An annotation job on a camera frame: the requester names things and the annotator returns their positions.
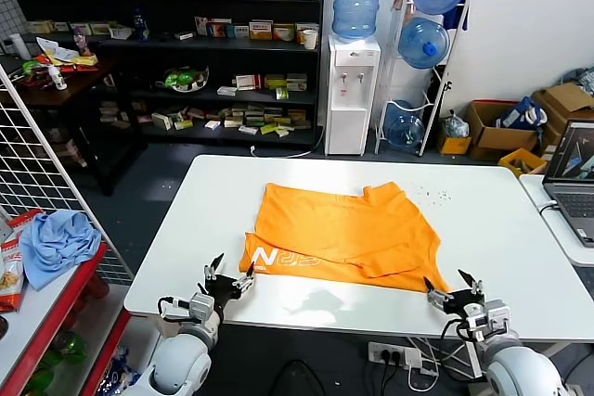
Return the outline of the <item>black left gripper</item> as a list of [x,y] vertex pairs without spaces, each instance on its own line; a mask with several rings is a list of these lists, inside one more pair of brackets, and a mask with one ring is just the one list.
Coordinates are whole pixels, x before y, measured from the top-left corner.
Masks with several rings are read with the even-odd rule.
[[217,275],[217,268],[223,258],[224,253],[221,253],[210,264],[204,266],[205,285],[198,284],[202,294],[214,299],[213,307],[216,311],[223,311],[230,300],[239,300],[242,293],[245,293],[254,282],[254,262],[241,278]]

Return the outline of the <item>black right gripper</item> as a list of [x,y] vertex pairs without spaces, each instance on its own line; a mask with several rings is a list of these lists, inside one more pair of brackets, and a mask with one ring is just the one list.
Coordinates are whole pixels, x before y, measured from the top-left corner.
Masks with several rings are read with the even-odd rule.
[[462,289],[450,294],[437,289],[424,276],[423,281],[427,288],[427,300],[436,309],[443,309],[445,314],[468,317],[467,307],[469,305],[478,305],[479,307],[484,305],[483,283],[461,269],[458,269],[458,273],[470,289]]

